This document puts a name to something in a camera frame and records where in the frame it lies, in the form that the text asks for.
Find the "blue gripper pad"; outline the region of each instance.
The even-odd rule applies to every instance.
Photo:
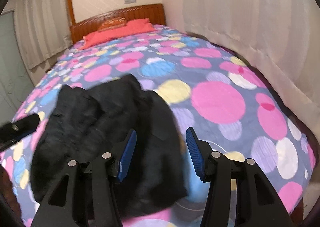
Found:
[[[199,149],[199,139],[197,138],[192,128],[188,128],[186,131],[186,141],[192,159],[192,163],[196,171],[196,175],[199,176],[200,179],[203,181],[205,178],[204,158]]]
[[[137,133],[135,130],[132,131],[128,143],[126,147],[124,148],[124,152],[122,153],[122,156],[119,160],[119,173],[117,176],[117,180],[119,182],[122,182],[123,179],[127,176],[128,169],[131,163],[132,155],[134,152],[134,148],[137,144]]]

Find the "pink pillow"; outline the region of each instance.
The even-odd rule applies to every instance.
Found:
[[[156,29],[150,23],[148,18],[130,20],[124,27],[104,31],[95,31],[88,34],[87,36],[84,36],[84,45],[79,49],[87,49],[91,46],[102,44],[120,37],[147,33],[155,30]]]

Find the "metal screw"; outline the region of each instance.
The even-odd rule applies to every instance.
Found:
[[[18,131],[18,130],[19,130],[18,126],[15,125],[15,124],[12,125],[12,128],[13,128],[15,131]]]
[[[214,151],[211,153],[211,156],[213,156],[214,158],[219,158],[221,154],[218,151]]]
[[[70,160],[68,163],[69,166],[75,166],[76,164],[77,164],[77,161],[75,160]]]
[[[254,165],[256,162],[255,162],[252,158],[248,158],[248,159],[247,159],[247,163],[248,163],[249,165]]]
[[[103,153],[102,154],[102,157],[104,158],[104,159],[107,159],[107,158],[111,158],[111,153],[109,153],[109,152],[106,152],[106,153]]]

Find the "door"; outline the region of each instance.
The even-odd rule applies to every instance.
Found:
[[[32,90],[14,33],[13,12],[9,12],[0,16],[0,125],[12,120]]]

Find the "pink circle pattern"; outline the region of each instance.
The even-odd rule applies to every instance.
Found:
[[[158,51],[162,52],[162,53],[173,54],[173,53],[179,51],[179,49],[176,47],[172,47],[172,46],[165,46],[165,47],[160,47],[158,49]]]
[[[10,179],[12,179],[12,175],[13,175],[13,159],[12,157],[8,157],[7,158],[7,162],[5,164],[5,169],[10,177]]]
[[[294,206],[297,204],[298,199],[302,195],[302,186],[296,182],[289,182],[281,188],[278,195],[287,209],[287,212],[291,213]]]
[[[266,88],[265,84],[260,80],[260,78],[256,76],[255,73],[252,72],[248,67],[236,65],[227,61],[222,62],[219,67],[222,70],[228,71],[230,73],[241,75],[248,82],[257,85],[258,87]]]
[[[168,40],[168,41],[163,41],[160,43],[161,46],[171,46],[173,44],[178,44],[180,43],[179,41],[172,41],[172,40]]]
[[[127,41],[127,42],[123,42],[123,43],[119,43],[119,44],[117,44],[117,48],[118,49],[123,49],[123,48],[131,45],[132,43],[133,43],[132,40],[131,41]]]
[[[192,106],[209,121],[230,124],[241,119],[245,112],[242,95],[223,82],[202,82],[192,90]]]
[[[89,73],[84,76],[86,82],[94,82],[102,79],[103,77],[109,76],[111,73],[110,65],[100,65],[92,69]]]
[[[126,53],[121,56],[122,61],[116,66],[116,69],[120,72],[127,72],[133,68],[140,66],[139,59],[143,57],[141,52]]]
[[[155,214],[125,220],[122,222],[122,224],[123,224],[123,227],[131,227],[135,223],[138,223],[139,221],[143,221],[147,219],[159,219],[159,220],[169,221],[170,216],[171,216],[171,209],[166,209]]]
[[[139,46],[147,46],[147,45],[149,45],[149,44],[150,44],[150,43],[149,43],[148,40],[144,40],[144,41],[141,41],[141,42],[138,42],[138,43],[134,44],[133,46],[134,46],[134,47],[139,47]]]
[[[260,104],[257,113],[261,127],[274,140],[283,139],[287,135],[287,123],[274,101],[264,93],[258,93],[256,101]]]
[[[211,63],[207,59],[200,57],[187,57],[181,60],[181,64],[189,68],[211,68]]]
[[[201,57],[221,57],[220,51],[214,48],[197,48],[195,49],[195,54]]]
[[[313,170],[316,166],[316,157],[309,143],[307,144],[307,147],[308,147],[308,155],[310,159],[311,169]]]

